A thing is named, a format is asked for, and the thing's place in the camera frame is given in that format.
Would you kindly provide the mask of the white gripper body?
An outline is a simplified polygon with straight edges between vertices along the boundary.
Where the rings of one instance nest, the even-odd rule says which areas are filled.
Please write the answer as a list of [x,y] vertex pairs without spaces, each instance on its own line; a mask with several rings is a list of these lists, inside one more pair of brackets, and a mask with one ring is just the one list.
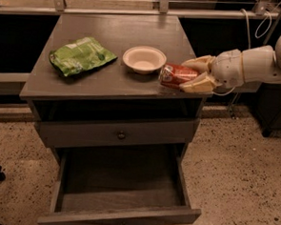
[[235,88],[244,84],[242,72],[242,52],[224,51],[212,61],[211,74],[222,88]]

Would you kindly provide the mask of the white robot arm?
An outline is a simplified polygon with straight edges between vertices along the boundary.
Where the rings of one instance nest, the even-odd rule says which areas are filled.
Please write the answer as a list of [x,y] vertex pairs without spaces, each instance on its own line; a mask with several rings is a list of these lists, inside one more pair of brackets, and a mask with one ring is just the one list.
[[208,93],[217,87],[233,90],[254,81],[281,84],[281,36],[274,48],[224,51],[190,59],[182,66],[198,73],[192,81],[179,85],[183,92]]

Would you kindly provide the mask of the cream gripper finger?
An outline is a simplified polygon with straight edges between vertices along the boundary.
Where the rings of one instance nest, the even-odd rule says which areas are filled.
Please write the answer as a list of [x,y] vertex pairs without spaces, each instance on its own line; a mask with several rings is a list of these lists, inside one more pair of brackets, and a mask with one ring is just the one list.
[[203,72],[196,76],[193,80],[184,82],[179,85],[182,92],[208,93],[213,92],[220,86],[220,82],[216,80],[212,74]]
[[199,73],[211,72],[212,62],[214,59],[214,56],[208,54],[198,58],[189,59],[182,63],[182,66],[194,69]]

